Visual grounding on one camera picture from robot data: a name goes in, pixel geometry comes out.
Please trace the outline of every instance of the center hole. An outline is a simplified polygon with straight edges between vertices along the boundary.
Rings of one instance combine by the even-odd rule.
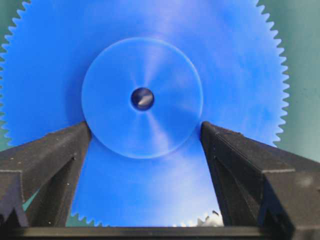
[[[131,102],[136,109],[145,111],[152,107],[155,102],[155,96],[148,88],[140,87],[133,91]]]

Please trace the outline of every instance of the gear assembly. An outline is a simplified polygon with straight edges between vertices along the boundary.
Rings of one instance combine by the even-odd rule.
[[[286,114],[285,59],[256,3],[24,3],[0,63],[9,144],[86,121],[92,139],[71,216],[206,225],[205,213],[221,211],[202,122],[273,145]]]

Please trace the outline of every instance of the plastic part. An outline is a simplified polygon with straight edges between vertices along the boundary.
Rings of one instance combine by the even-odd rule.
[[[86,72],[104,49],[124,39],[156,39],[179,49],[202,85],[197,126],[168,154],[128,158],[93,138],[73,215],[111,226],[196,220],[218,209],[199,141],[200,123],[207,120],[264,143],[276,139],[285,68],[271,25],[255,1],[34,0],[25,7],[1,64],[4,120],[12,145],[83,121]],[[154,58],[150,63],[162,57],[146,54]],[[141,77],[156,76],[159,67],[147,65]],[[159,144],[166,137],[164,128]]]
[[[274,38],[282,39],[278,46],[283,49],[282,65],[288,67],[283,130],[275,144],[320,163],[320,31],[316,30],[320,1],[260,0],[258,4],[265,5],[263,13],[274,22],[272,29],[278,32]]]
[[[135,89],[148,88],[152,108],[133,107]],[[152,38],[117,42],[92,62],[82,86],[82,109],[93,134],[109,149],[135,159],[163,156],[194,131],[202,113],[199,75],[173,46]]]

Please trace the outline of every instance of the blue gear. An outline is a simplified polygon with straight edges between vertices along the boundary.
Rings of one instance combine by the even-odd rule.
[[[87,120],[72,205],[98,224],[171,226],[217,210],[199,130],[272,144],[283,59],[256,1],[33,0],[4,46],[2,102],[16,146]],[[132,106],[139,88],[154,94]]]

